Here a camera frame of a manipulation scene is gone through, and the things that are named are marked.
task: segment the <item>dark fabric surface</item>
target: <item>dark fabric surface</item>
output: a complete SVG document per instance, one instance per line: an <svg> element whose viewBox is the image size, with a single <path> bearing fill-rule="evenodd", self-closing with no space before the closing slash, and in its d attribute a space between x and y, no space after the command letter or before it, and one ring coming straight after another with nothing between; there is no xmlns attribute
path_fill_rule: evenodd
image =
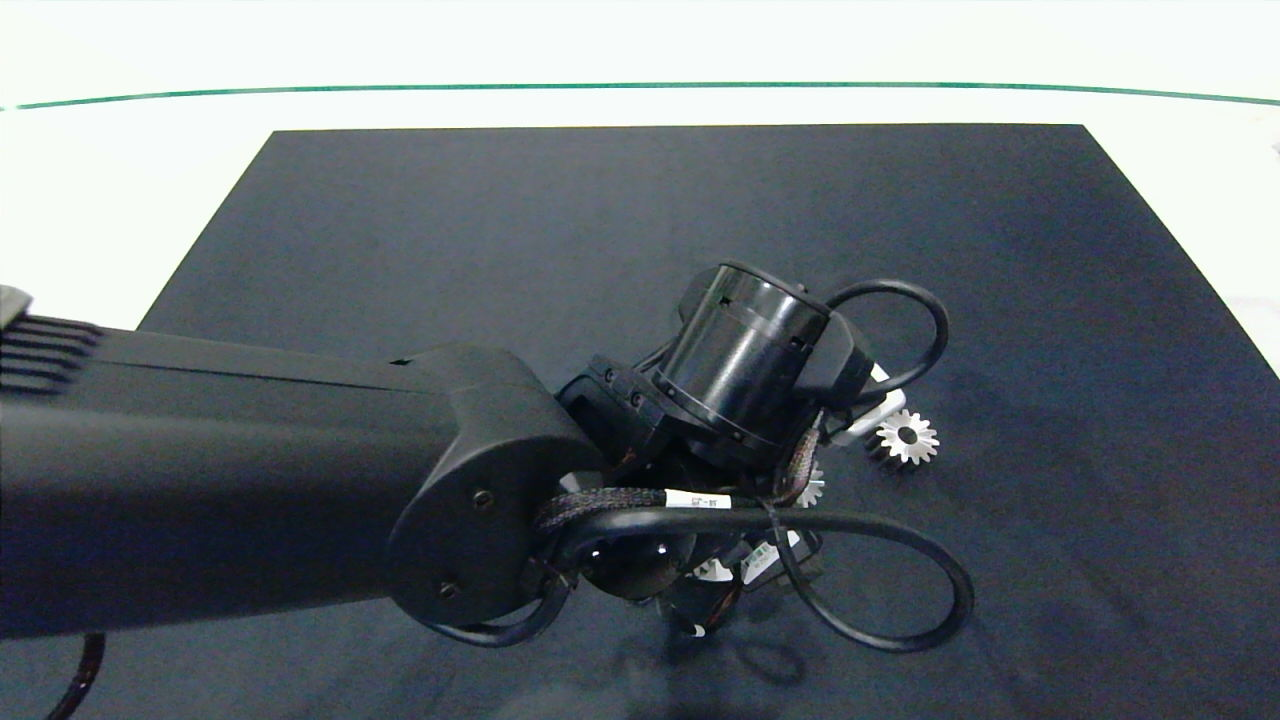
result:
<svg viewBox="0 0 1280 720"><path fill-rule="evenodd" d="M686 643L586 588L485 651L378 601L111 635L83 717L1274 716L1280 383L1084 128L282 132L142 329L379 360L497 345L556 388L664 340L727 258L948 304L951 347L908 389L937 461L901 480L858 448L820 461L824 506L966 562L978 611L952 643L854 647L781 591ZM890 369L927 342L908 304L850 314ZM942 607L893 548L835 538L824 562L868 624ZM47 710L77 648L0 646L0 715Z"/></svg>

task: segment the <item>gear teeth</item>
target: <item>gear teeth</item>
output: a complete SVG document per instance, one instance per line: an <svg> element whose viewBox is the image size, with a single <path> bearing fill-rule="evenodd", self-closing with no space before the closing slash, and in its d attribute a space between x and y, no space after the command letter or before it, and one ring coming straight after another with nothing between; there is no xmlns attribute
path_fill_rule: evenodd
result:
<svg viewBox="0 0 1280 720"><path fill-rule="evenodd" d="M940 445L938 432L929 427L929 421L919 413L908 410L886 418L867 438L867 450L890 473L915 470L929 462L938 454Z"/></svg>
<svg viewBox="0 0 1280 720"><path fill-rule="evenodd" d="M809 483L805 484L804 492L796 498L796 507L813 507L818 505L818 500L822 497L822 488L827 487L827 483L822 479L823 471L818 469L818 461L813 461L813 471L809 473Z"/></svg>

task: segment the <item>screw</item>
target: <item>screw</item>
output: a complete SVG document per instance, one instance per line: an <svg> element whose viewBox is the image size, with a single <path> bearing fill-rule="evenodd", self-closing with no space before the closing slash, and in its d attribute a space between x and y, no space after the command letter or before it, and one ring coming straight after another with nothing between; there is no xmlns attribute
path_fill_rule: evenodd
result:
<svg viewBox="0 0 1280 720"><path fill-rule="evenodd" d="M475 505L476 510L481 512L493 510L493 493L486 489L477 489L475 495L471 496L471 505Z"/></svg>

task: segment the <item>green line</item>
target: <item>green line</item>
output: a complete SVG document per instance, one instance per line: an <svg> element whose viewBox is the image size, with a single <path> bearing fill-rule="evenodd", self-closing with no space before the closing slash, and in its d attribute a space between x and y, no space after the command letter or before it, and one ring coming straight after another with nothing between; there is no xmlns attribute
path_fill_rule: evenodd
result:
<svg viewBox="0 0 1280 720"><path fill-rule="evenodd" d="M175 90L170 92L137 92L133 95L106 95L77 100L51 100L14 105L14 110L41 108L67 108L97 102L123 102L125 100L157 100L163 97L205 97L210 95L275 95L284 92L385 92L393 90L718 90L753 87L923 87L947 90L1047 90L1056 92L1094 92L1102 95L1139 95L1146 97L1175 97L1179 100L1210 100L1213 102L1244 102L1249 105L1280 106L1280 100L1270 97L1243 97L1239 95L1212 95L1206 92L1176 92L1171 90L1139 90L1132 87L1093 87L1085 85L1036 85L1023 82L893 82L893 81L799 81L799 82L532 82L532 83L448 83L448 85L307 85L297 87L223 87L215 90Z"/></svg>

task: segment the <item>robotic arm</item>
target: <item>robotic arm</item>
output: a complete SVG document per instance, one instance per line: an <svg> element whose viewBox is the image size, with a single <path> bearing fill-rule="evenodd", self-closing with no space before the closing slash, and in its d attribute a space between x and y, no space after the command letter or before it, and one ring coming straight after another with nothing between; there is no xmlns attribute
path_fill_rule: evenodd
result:
<svg viewBox="0 0 1280 720"><path fill-rule="evenodd" d="M870 292L934 320L896 377L872 379L836 310ZM668 343L634 365L596 356L556 396L498 350L355 363L100 329L28 302L5 288L0 306L0 638L389 596L497 647L545 628L580 577L703 635L786 574L837 633L891 652L945 642L973 607L933 541L804 507L817 447L847 442L946 347L941 302L909 283L822 302L726 263L694 279ZM923 552L951 580L950 614L910 637L845 624L800 568L822 532Z"/></svg>

